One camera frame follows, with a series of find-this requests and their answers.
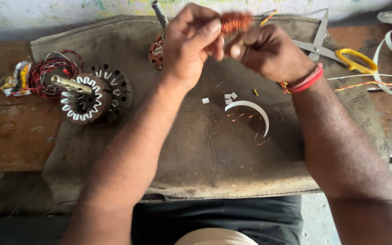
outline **yellow scissor handle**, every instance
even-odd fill
[[[367,63],[370,68],[367,68],[363,65],[360,65],[354,61],[349,60],[343,54],[350,54],[362,59],[365,63]],[[362,53],[355,51],[350,48],[342,48],[335,51],[335,55],[342,60],[344,63],[347,64],[349,70],[358,70],[362,74],[375,74],[378,71],[378,66],[367,56],[363,55]]]

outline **white wall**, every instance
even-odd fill
[[[174,16],[187,0],[163,0],[166,16]],[[339,21],[365,12],[392,9],[392,0],[194,0],[219,12],[251,10],[263,14],[302,15],[329,8],[330,19]],[[150,0],[0,0],[0,40],[35,39],[66,31],[118,14],[155,15]],[[375,13],[369,16],[375,20]]]

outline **wooden table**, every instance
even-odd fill
[[[391,25],[382,24],[337,27],[329,32],[340,46],[372,57],[384,34],[391,29]],[[29,42],[0,42],[0,77],[13,71],[23,60],[32,60]],[[387,47],[382,48],[379,70],[392,74],[392,53]],[[389,149],[392,157],[392,96],[376,86],[368,86],[368,91],[384,128],[386,145],[383,147]],[[60,108],[52,100],[35,95],[12,100],[0,91],[0,177],[6,171],[42,170],[54,148],[61,119]]]

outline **scissors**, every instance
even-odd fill
[[[378,71],[378,66],[369,57],[363,55],[362,53],[352,50],[350,48],[342,48],[333,52],[325,47],[322,47],[323,39],[326,36],[326,27],[328,26],[328,12],[329,10],[326,9],[326,13],[321,20],[313,43],[306,43],[297,40],[293,40],[293,42],[299,48],[308,50],[310,52],[308,57],[312,61],[318,60],[320,58],[320,55],[323,55],[325,57],[338,61],[341,64],[344,64],[349,68],[349,70],[357,70],[362,74],[375,74]],[[343,54],[350,54],[363,60],[366,64],[370,66],[370,68],[360,65],[352,60],[349,60]]]

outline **copper wire coil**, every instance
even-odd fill
[[[247,31],[253,21],[250,13],[228,12],[220,16],[222,33],[228,34],[237,30]]]

